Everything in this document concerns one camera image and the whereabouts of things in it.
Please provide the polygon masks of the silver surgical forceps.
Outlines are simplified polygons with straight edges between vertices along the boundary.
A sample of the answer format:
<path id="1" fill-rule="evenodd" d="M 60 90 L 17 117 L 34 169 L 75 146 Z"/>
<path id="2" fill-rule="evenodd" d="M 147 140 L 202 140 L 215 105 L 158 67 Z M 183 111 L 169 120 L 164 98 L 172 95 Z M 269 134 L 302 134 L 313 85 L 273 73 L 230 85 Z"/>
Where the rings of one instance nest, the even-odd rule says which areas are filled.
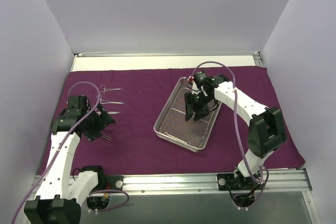
<path id="1" fill-rule="evenodd" d="M 101 95 L 104 95 L 105 93 L 111 92 L 111 91 L 122 90 L 122 88 L 108 88 L 105 85 L 101 85 L 100 88 L 101 88 L 101 91 L 100 91 Z"/>
<path id="2" fill-rule="evenodd" d="M 101 104 L 123 104 L 123 102 L 119 101 L 110 101 L 110 100 L 105 100 L 103 98 L 100 99 Z"/>

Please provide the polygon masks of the metal mesh instrument tray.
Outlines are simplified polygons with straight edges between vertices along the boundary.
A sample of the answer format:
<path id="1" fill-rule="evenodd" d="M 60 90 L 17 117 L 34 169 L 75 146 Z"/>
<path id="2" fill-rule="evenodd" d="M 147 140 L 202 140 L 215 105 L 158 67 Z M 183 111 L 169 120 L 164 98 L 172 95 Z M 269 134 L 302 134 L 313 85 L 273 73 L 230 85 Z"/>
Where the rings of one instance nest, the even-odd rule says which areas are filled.
<path id="1" fill-rule="evenodd" d="M 197 153 L 207 145 L 221 104 L 216 106 L 215 102 L 211 101 L 208 106 L 214 111 L 208 116 L 198 121 L 194 121 L 193 118 L 185 121 L 184 94 L 191 91 L 192 89 L 187 86 L 185 78 L 179 78 L 155 122 L 153 130 L 158 137 Z"/>

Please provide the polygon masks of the purple cloth wrap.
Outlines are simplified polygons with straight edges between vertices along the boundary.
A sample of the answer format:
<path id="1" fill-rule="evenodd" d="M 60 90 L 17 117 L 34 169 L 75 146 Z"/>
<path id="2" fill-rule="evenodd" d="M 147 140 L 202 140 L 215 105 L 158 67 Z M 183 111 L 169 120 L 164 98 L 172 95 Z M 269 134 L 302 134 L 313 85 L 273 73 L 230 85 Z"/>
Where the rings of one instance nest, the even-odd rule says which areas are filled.
<path id="1" fill-rule="evenodd" d="M 243 149 L 247 148 L 248 126 L 223 105 L 217 116 L 206 147 L 197 153 L 159 138 L 154 124 L 177 81 L 189 76 L 191 69 L 152 69 L 127 71 L 77 71 L 64 83 L 56 111 L 66 107 L 67 96 L 86 95 L 96 101 L 96 88 L 122 88 L 104 97 L 123 104 L 107 105 L 115 114 L 116 124 L 109 125 L 103 138 L 89 142 L 82 138 L 76 149 L 72 167 L 100 165 L 107 175 L 177 174 L 231 172 L 242 160 L 236 129 Z"/>

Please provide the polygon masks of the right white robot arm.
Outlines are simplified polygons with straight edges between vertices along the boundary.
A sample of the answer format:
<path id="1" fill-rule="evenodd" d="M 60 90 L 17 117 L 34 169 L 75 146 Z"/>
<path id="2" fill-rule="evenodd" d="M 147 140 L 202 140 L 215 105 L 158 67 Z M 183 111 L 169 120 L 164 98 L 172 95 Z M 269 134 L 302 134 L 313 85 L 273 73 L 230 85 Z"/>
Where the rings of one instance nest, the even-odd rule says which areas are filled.
<path id="1" fill-rule="evenodd" d="M 238 146 L 242 155 L 233 175 L 236 187 L 244 189 L 252 180 L 264 181 L 263 167 L 267 158 L 287 140 L 282 111 L 278 107 L 267 107 L 246 95 L 224 75 L 209 77 L 205 72 L 197 72 L 187 79 L 192 85 L 191 92 L 184 95 L 185 120 L 198 121 L 211 113 L 208 103 L 222 103 L 232 109 L 234 125 L 242 118 L 248 126 L 248 150 L 243 149 L 239 129 L 236 129 Z"/>

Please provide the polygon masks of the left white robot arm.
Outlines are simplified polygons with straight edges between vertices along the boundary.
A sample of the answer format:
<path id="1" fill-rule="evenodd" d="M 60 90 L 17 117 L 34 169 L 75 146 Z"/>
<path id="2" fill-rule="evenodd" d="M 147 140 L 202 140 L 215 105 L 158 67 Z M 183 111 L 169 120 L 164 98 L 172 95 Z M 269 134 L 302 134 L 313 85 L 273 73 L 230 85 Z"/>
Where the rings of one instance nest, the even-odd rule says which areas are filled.
<path id="1" fill-rule="evenodd" d="M 81 206 L 91 191 L 105 188 L 101 166 L 83 168 L 74 184 L 69 185 L 74 154 L 82 136 L 93 141 L 115 120 L 98 104 L 90 109 L 87 103 L 68 107 L 51 127 L 51 147 L 45 174 L 35 198 L 26 201 L 24 213 L 30 223 L 79 223 Z"/>

